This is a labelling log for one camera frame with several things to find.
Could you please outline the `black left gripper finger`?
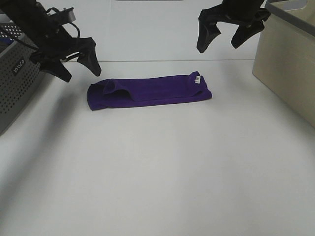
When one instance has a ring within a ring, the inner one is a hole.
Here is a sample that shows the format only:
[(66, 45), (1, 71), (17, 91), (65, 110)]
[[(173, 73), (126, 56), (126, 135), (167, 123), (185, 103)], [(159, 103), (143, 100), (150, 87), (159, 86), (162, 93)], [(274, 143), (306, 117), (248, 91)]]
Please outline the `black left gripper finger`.
[(87, 49), (80, 52), (77, 61), (88, 68), (95, 76), (101, 75), (101, 67), (97, 60), (95, 49)]
[(40, 71), (51, 74), (59, 79), (69, 82), (72, 75), (64, 67), (59, 60), (54, 59), (43, 59), (40, 62)]

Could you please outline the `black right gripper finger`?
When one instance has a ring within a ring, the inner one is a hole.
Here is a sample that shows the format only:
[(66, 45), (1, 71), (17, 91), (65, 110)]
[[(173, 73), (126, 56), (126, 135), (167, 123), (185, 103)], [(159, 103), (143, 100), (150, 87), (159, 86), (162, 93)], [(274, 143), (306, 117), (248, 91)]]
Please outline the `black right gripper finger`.
[(250, 26), (239, 26), (232, 37), (231, 44), (237, 49), (252, 36), (263, 30), (264, 25), (261, 21), (254, 22)]
[(197, 41), (197, 49), (199, 53), (204, 53), (210, 43), (221, 34), (217, 27), (217, 23), (203, 23), (199, 21), (199, 34)]

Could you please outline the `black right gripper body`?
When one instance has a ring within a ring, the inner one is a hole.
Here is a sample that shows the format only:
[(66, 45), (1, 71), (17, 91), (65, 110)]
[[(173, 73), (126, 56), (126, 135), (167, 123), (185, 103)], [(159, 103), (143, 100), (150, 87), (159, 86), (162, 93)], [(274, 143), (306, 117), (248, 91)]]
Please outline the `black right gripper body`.
[(271, 13), (262, 8), (261, 0), (224, 0), (221, 4), (203, 9), (198, 17), (203, 24), (225, 22), (249, 26), (254, 22), (267, 21)]

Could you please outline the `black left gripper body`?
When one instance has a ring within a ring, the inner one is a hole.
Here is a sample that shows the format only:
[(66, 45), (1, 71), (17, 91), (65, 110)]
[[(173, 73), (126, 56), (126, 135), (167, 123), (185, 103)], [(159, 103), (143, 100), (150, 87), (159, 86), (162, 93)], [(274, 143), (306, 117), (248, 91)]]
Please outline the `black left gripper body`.
[(36, 45), (30, 57), (34, 63), (43, 59), (63, 63), (78, 59), (80, 52), (96, 47), (91, 37), (80, 37), (80, 30), (73, 22), (59, 25), (53, 21), (46, 13), (47, 9), (36, 0), (2, 0), (0, 9)]

